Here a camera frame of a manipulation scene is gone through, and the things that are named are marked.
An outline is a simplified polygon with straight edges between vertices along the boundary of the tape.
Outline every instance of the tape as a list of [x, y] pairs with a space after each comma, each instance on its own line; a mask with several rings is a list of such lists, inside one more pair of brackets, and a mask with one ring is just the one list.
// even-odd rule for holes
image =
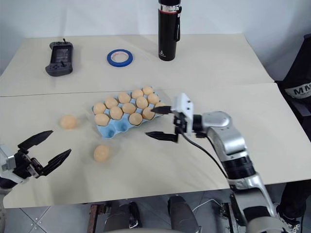
[[[117, 54], [125, 54], [128, 56], [128, 58], [124, 62], [115, 62], [112, 60], [112, 58], [113, 58], [113, 56], [115, 56]], [[107, 55], [107, 61], [110, 65], [112, 65], [114, 67], [125, 67], [125, 66], [132, 63], [133, 55], [130, 51], [127, 51], [127, 50], [113, 50]]]

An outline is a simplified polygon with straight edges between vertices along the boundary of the white table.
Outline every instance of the white table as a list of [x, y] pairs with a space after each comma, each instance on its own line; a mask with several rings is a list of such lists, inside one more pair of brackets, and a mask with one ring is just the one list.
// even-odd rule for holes
[[[167, 104], [186, 92], [196, 113], [228, 112], [265, 183], [311, 178], [311, 158], [306, 156], [311, 144], [242, 35], [183, 36], [172, 62], [157, 58], [156, 36], [69, 37], [74, 71], [50, 77], [44, 67], [51, 56], [48, 44], [55, 40], [60, 39], [27, 39], [0, 77], [0, 142], [16, 151], [29, 136], [52, 129], [54, 133], [30, 155], [45, 165], [69, 148], [72, 153], [48, 177], [18, 185], [5, 198], [6, 207], [228, 188], [213, 162], [183, 138], [175, 144], [144, 134], [173, 132], [173, 116], [101, 139], [90, 107], [115, 91], [146, 84], [159, 90]], [[106, 55], [117, 48], [130, 50], [134, 62], [124, 68], [108, 65]], [[60, 128], [65, 114], [78, 117], [77, 129]], [[207, 140], [193, 139], [212, 150]], [[92, 158], [100, 144], [112, 148], [104, 164]]]
[[[52, 41], [26, 39], [0, 78], [0, 96], [154, 89], [200, 88], [233, 84], [272, 83], [257, 56], [241, 34], [182, 35], [176, 58], [164, 62], [157, 56], [157, 36], [67, 37], [73, 44], [73, 72], [51, 77]], [[115, 49], [132, 52], [127, 67], [108, 64]]]

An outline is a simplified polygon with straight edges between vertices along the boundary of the blue egg carton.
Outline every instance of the blue egg carton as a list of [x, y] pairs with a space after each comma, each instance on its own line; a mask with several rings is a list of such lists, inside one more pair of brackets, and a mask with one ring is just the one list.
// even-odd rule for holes
[[[126, 92], [126, 93], [129, 96], [132, 96], [132, 92], [131, 91]], [[137, 108], [137, 106], [136, 106], [136, 99], [131, 98], [130, 103], [135, 105], [135, 107], [136, 107], [136, 111], [135, 112], [142, 115], [143, 109]], [[119, 103], [118, 104], [118, 107], [120, 107], [121, 109], [122, 109], [122, 106], [123, 106], [123, 103]], [[154, 104], [150, 104], [150, 103], [148, 104], [148, 107], [150, 107], [151, 109], [153, 109], [154, 106], [155, 106]], [[111, 116], [110, 116], [110, 109], [106, 109], [104, 113], [106, 115], [108, 115], [109, 118], [110, 118], [108, 125], [107, 126], [96, 125], [97, 129], [101, 133], [103, 139], [113, 138], [115, 135], [117, 135], [119, 133], [126, 132], [126, 131], [128, 131], [132, 127], [138, 127], [138, 126], [140, 126], [142, 123], [144, 123], [146, 121], [152, 121], [154, 118], [161, 116], [159, 114], [155, 114], [154, 118], [152, 118], [151, 120], [146, 120], [146, 119], [143, 118], [142, 122], [139, 125], [132, 125], [129, 122], [130, 114], [123, 113], [123, 116], [122, 116], [122, 118], [120, 120], [115, 120], [115, 119], [112, 119]]]

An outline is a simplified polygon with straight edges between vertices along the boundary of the egg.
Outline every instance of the egg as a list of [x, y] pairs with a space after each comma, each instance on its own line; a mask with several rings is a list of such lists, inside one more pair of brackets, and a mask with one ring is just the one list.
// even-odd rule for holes
[[142, 89], [142, 91], [143, 91], [143, 93], [144, 93], [145, 95], [149, 95], [149, 94], [151, 94], [151, 93], [154, 92], [153, 89], [152, 89], [150, 86], [145, 86], [145, 87]]
[[123, 116], [123, 111], [121, 108], [114, 106], [110, 109], [110, 116], [112, 119], [120, 120]]
[[146, 107], [148, 107], [148, 101], [146, 100], [145, 97], [138, 97], [136, 100], [136, 106], [137, 108], [141, 108], [144, 109]]
[[136, 111], [136, 107], [134, 104], [132, 103], [125, 103], [123, 106], [122, 106], [122, 111], [124, 113], [127, 113], [127, 114], [132, 114]]
[[118, 99], [120, 103], [128, 103], [129, 101], [131, 101], [131, 97], [126, 92], [119, 93]]
[[106, 106], [103, 103], [96, 103], [93, 107], [94, 114], [104, 113]]
[[157, 96], [155, 93], [151, 93], [148, 95], [148, 102], [151, 104], [157, 104], [160, 101], [159, 96]]
[[142, 122], [142, 116], [139, 113], [133, 113], [130, 115], [129, 121], [132, 125], [139, 125]]
[[135, 90], [132, 92], [132, 98], [133, 99], [137, 99], [138, 97], [141, 97], [143, 95], [144, 95], [144, 93], [142, 90]]
[[77, 120], [74, 116], [66, 115], [61, 119], [60, 125], [63, 129], [70, 130], [76, 127]]
[[163, 102], [159, 102], [159, 103], [156, 103], [156, 104], [155, 104], [155, 108], [156, 108], [156, 107], [163, 107], [163, 106], [166, 106], [166, 104], [163, 103]]
[[107, 108], [111, 109], [112, 107], [118, 105], [118, 101], [113, 97], [108, 97], [105, 99], [105, 105]]
[[150, 111], [151, 108], [145, 108], [142, 111], [142, 117], [146, 120], [152, 120], [152, 118], [154, 118], [155, 113]]
[[99, 113], [95, 115], [95, 123], [100, 126], [107, 126], [110, 118], [103, 113]]
[[109, 147], [100, 145], [94, 150], [94, 159], [96, 162], [105, 162], [109, 158]]

